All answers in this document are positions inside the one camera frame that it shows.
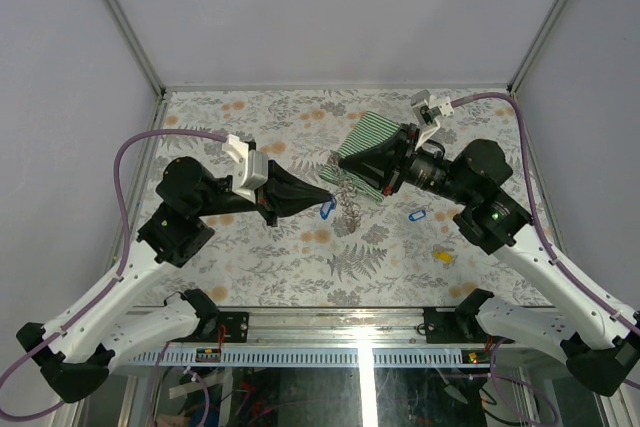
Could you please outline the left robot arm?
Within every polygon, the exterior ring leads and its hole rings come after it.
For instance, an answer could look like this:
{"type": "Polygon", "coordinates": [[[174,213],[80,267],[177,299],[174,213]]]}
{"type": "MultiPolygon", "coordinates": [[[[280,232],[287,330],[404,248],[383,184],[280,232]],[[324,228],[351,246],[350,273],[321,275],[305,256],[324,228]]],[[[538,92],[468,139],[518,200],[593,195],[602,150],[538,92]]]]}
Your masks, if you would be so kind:
{"type": "Polygon", "coordinates": [[[156,188],[161,204],[120,263],[65,313],[46,323],[29,322],[17,332],[18,342],[35,353],[41,375],[63,402],[88,397],[125,361],[156,345],[220,335],[220,311],[198,288],[134,322],[121,320],[142,293],[186,265],[213,237],[205,217],[257,212],[274,226],[332,199],[328,191],[267,158],[259,163],[252,199],[234,193],[232,180],[214,177],[192,157],[172,161],[156,188]]]}

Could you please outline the blue key tag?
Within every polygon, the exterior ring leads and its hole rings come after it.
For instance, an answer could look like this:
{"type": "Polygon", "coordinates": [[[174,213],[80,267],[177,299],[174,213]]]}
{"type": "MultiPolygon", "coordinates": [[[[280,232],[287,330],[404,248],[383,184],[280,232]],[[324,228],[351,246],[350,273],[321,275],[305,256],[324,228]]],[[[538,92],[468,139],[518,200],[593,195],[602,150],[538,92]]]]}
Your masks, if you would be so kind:
{"type": "Polygon", "coordinates": [[[411,222],[419,221],[426,217],[426,211],[424,209],[416,210],[408,215],[408,219],[411,222]]]}

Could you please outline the key with blue tag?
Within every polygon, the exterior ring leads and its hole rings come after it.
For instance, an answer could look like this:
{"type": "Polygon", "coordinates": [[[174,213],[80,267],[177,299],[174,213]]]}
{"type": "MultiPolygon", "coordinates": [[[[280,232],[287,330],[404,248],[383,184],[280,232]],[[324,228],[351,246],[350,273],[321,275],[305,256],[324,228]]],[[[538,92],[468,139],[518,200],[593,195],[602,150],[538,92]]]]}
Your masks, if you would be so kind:
{"type": "Polygon", "coordinates": [[[337,202],[335,199],[332,199],[328,202],[325,202],[320,207],[320,217],[323,220],[327,220],[331,213],[336,210],[337,202]]]}

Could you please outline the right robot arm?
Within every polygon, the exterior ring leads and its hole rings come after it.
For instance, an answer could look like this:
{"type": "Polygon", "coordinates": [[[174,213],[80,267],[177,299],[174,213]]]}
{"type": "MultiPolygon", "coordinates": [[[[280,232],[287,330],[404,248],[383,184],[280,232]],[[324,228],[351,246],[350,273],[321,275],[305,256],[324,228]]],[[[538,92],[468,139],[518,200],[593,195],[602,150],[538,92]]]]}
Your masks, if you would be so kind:
{"type": "Polygon", "coordinates": [[[513,171],[497,142],[473,140],[448,160],[420,147],[413,124],[359,126],[341,145],[338,165],[384,196],[408,183],[462,206],[454,217],[462,236],[518,272],[558,311],[541,314],[478,290],[456,309],[463,339],[512,339],[556,359],[584,387],[607,397],[636,366],[638,312],[619,301],[598,305],[608,294],[545,246],[533,216],[501,187],[513,171]]]}

